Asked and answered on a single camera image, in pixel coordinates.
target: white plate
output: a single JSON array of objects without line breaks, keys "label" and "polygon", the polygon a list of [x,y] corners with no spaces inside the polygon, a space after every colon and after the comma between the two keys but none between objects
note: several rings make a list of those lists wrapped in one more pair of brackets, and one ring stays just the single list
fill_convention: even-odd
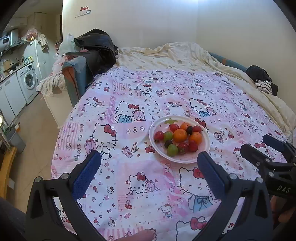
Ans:
[{"label": "white plate", "polygon": [[[156,143],[154,141],[154,134],[157,131],[166,132],[166,131],[170,130],[170,128],[169,128],[170,124],[165,123],[166,121],[169,121],[170,119],[174,120],[175,121],[174,123],[176,123],[178,126],[180,126],[182,123],[186,122],[192,126],[200,126],[202,128],[202,132],[201,132],[202,143],[199,145],[198,150],[196,152],[188,152],[183,155],[177,154],[174,157],[170,157],[167,155],[167,149],[165,148],[164,142]],[[162,117],[162,118],[158,119],[157,121],[155,121],[149,129],[149,139],[150,139],[151,145],[154,147],[154,149],[157,151],[157,153],[159,155],[165,157],[166,159],[168,159],[170,161],[178,162],[178,163],[185,163],[185,164],[196,162],[198,154],[202,151],[209,152],[210,144],[211,144],[209,134],[207,133],[205,128],[203,128],[195,120],[190,119],[188,117],[181,116],[181,115],[168,115],[168,116]]]}]

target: plate rim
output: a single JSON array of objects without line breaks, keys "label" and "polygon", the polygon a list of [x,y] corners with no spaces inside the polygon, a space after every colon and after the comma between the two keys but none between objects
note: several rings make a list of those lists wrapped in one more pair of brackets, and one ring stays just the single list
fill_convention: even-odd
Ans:
[{"label": "plate rim", "polygon": [[[154,141],[154,138],[153,138],[153,134],[151,133],[151,132],[152,132],[152,127],[153,127],[154,123],[156,123],[156,122],[162,122],[162,121],[164,121],[165,119],[173,119],[173,118],[180,118],[180,117],[181,117],[182,119],[187,119],[187,120],[190,120],[190,121],[195,121],[195,120],[193,120],[193,119],[191,119],[191,118],[189,118],[189,117],[182,116],[182,115],[168,115],[168,116],[164,116],[164,117],[162,117],[162,118],[159,118],[158,120],[154,121],[154,122],[151,124],[151,126],[149,127],[149,131],[148,131],[149,140],[150,140],[150,143],[151,143],[151,145],[153,146],[153,148],[156,150],[156,152],[157,152],[160,156],[162,156],[162,157],[164,157],[164,158],[166,158],[166,159],[168,159],[168,160],[170,160],[170,161],[172,161],[172,162],[176,162],[176,163],[182,163],[182,164],[191,164],[191,163],[195,163],[195,162],[197,162],[197,158],[196,158],[195,161],[193,161],[194,159],[193,159],[192,161],[180,161],[180,160],[176,160],[176,159],[174,159],[174,158],[172,158],[172,157],[170,157],[170,156],[168,156],[168,155],[163,154],[162,151],[160,151],[160,149],[159,149],[159,148],[157,147],[157,145],[155,144],[155,141]],[[202,128],[202,130],[204,131],[204,134],[207,136],[207,139],[208,139],[208,142],[209,142],[209,148],[208,148],[208,150],[204,150],[204,151],[209,152],[209,151],[210,151],[210,148],[211,148],[210,136],[209,136],[207,130],[206,130],[201,124],[199,124],[197,121],[195,121],[195,122],[196,122],[196,125],[197,125],[197,126],[200,126],[200,127]]]}]

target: orange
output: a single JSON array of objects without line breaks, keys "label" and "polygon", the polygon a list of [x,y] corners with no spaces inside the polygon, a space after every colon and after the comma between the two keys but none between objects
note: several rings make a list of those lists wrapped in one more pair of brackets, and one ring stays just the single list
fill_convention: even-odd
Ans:
[{"label": "orange", "polygon": [[189,137],[189,141],[195,141],[196,144],[202,143],[202,134],[199,132],[193,132],[192,135]]},{"label": "orange", "polygon": [[191,125],[188,124],[188,123],[182,123],[182,124],[180,125],[180,128],[186,131],[186,130],[187,130],[187,127],[189,127],[189,126],[191,126]]},{"label": "orange", "polygon": [[187,132],[181,128],[175,130],[174,134],[174,141],[177,143],[184,142],[187,139]]}]

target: hello kitty bed sheet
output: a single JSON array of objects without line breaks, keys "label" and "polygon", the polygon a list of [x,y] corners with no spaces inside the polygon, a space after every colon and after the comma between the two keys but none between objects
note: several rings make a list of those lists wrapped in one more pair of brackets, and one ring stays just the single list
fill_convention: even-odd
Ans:
[{"label": "hello kitty bed sheet", "polygon": [[[153,240],[192,240],[220,204],[197,164],[170,162],[151,146],[149,127],[164,115],[187,116],[205,127],[210,156],[242,179],[258,176],[258,170],[240,156],[242,144],[251,144],[274,161],[285,161],[262,143],[262,137],[286,137],[222,74],[111,69],[95,78],[70,113],[52,160],[52,178],[58,178],[91,150],[101,153],[101,167],[78,203],[106,240],[143,229],[154,231]],[[56,202],[65,227],[73,231]],[[242,202],[224,232],[232,229]]]}]

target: washing machine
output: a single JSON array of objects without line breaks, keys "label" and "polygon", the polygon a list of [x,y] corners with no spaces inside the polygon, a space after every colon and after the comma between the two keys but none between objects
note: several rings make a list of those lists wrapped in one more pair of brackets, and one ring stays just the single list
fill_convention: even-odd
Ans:
[{"label": "washing machine", "polygon": [[38,94],[36,92],[36,86],[38,85],[37,75],[32,64],[21,68],[17,71],[17,79],[20,83],[22,93],[26,99],[27,104],[35,98]]}]

